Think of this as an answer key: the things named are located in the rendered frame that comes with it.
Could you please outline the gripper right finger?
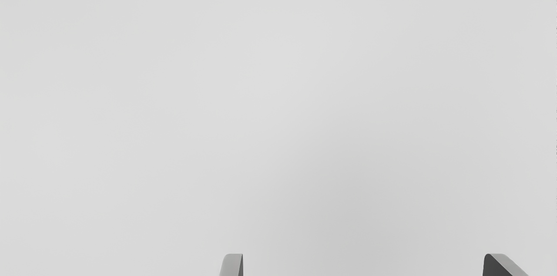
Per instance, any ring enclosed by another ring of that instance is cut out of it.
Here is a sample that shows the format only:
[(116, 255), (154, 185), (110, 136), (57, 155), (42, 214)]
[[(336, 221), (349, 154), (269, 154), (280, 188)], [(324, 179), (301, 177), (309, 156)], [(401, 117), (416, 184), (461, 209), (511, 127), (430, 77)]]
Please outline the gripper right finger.
[(529, 276), (511, 258), (501, 253), (486, 254), (482, 276)]

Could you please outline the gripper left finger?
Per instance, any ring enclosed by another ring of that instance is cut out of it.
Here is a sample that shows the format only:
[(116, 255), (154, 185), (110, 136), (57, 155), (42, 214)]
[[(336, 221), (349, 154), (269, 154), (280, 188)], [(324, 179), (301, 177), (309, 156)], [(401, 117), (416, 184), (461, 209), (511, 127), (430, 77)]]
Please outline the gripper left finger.
[(244, 276), (243, 254), (227, 254), (221, 263), (219, 276)]

